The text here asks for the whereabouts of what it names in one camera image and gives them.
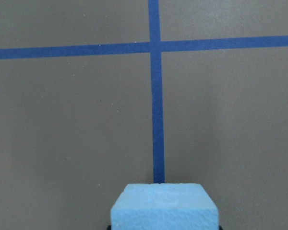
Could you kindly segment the light blue handled foam block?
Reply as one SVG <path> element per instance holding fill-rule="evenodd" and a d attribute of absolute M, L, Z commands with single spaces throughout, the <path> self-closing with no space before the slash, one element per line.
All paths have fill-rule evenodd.
<path fill-rule="evenodd" d="M 110 221 L 113 230 L 217 230 L 219 212 L 200 184 L 128 184 Z"/>

